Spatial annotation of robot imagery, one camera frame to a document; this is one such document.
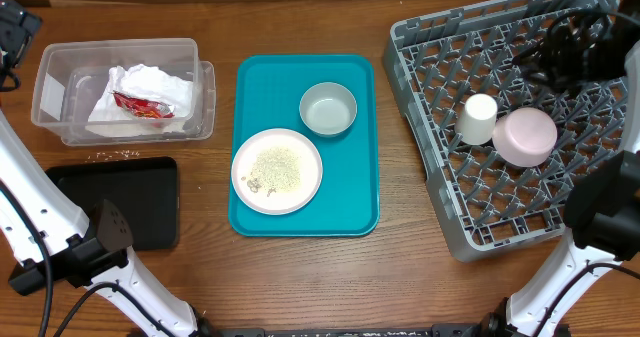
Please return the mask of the pink small bowl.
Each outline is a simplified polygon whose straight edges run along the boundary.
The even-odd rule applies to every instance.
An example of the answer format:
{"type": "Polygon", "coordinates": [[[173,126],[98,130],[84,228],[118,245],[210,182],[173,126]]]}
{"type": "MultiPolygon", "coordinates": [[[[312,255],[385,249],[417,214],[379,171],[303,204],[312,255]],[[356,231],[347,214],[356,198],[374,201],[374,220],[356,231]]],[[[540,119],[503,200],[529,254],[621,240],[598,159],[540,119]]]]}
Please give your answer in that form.
{"type": "Polygon", "coordinates": [[[530,107],[517,109],[496,122],[492,143],[507,163],[535,167],[550,156],[557,141],[554,121],[530,107]]]}

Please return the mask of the white plastic cup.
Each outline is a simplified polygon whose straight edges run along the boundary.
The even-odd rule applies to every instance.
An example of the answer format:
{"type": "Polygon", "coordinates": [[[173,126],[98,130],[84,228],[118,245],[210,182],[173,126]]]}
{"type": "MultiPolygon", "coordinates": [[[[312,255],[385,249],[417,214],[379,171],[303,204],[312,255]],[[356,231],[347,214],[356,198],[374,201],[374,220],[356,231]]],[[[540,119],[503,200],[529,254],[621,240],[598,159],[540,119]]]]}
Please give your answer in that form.
{"type": "Polygon", "coordinates": [[[497,112],[497,102],[492,96],[472,95],[456,121],[455,132],[462,135],[461,141],[465,144],[482,145],[492,138],[497,112]]]}

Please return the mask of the red snack wrapper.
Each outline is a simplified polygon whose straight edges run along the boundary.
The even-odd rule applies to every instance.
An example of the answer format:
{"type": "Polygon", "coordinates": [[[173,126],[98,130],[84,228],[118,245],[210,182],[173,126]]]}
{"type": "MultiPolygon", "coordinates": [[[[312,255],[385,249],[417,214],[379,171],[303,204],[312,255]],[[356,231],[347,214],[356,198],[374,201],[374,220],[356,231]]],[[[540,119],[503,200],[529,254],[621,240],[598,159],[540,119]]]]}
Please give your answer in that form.
{"type": "Polygon", "coordinates": [[[163,128],[164,119],[175,117],[174,108],[163,102],[137,98],[119,91],[112,93],[116,105],[129,115],[142,120],[149,120],[154,128],[163,128]]]}

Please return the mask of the grey-green small bowl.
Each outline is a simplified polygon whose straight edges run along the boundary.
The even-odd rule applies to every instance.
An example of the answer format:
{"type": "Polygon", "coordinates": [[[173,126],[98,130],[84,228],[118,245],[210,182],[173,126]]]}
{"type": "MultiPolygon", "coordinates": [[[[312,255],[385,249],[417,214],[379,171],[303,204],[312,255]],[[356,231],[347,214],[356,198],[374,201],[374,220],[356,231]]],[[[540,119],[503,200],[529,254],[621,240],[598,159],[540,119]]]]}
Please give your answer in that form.
{"type": "Polygon", "coordinates": [[[313,133],[334,137],[346,132],[358,112],[354,94],[341,84],[322,82],[302,95],[299,114],[303,124],[313,133]]]}

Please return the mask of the large white plate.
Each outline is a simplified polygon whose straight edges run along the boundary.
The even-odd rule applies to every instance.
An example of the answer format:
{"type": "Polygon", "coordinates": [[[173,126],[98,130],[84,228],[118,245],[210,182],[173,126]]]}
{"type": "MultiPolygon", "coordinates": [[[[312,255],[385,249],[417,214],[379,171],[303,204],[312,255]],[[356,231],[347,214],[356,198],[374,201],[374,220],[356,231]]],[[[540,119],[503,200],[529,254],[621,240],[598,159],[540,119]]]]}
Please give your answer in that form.
{"type": "Polygon", "coordinates": [[[285,215],[307,205],[319,190],[323,163],[304,135],[267,129],[243,142],[233,157],[231,182],[239,199],[266,215],[285,215]]]}

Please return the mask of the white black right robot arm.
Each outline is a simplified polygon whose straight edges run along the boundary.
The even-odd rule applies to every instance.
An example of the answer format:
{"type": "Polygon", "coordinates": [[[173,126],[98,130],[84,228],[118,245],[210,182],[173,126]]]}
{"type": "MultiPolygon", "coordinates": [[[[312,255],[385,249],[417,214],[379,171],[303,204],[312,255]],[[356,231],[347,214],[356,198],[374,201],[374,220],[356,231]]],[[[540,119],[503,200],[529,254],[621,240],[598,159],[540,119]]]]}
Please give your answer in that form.
{"type": "Polygon", "coordinates": [[[615,11],[566,12],[512,62],[526,80],[555,92],[618,77],[628,82],[619,150],[570,191],[556,248],[522,289],[465,332],[567,336],[562,317],[600,277],[611,270],[638,275],[622,264],[639,252],[639,0],[622,0],[615,11]]]}

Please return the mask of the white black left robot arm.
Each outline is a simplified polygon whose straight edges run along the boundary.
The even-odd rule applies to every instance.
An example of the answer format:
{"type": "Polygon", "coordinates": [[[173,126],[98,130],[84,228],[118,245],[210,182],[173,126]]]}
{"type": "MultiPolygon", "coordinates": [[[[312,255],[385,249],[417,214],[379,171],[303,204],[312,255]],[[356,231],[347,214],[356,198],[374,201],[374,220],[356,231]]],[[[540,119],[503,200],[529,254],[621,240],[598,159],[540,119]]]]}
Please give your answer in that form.
{"type": "Polygon", "coordinates": [[[7,120],[1,122],[1,231],[18,262],[10,285],[21,295],[45,291],[43,327],[49,323],[53,286],[64,279],[109,300],[148,336],[216,333],[144,266],[116,206],[101,200],[85,212],[73,203],[7,120]]]}

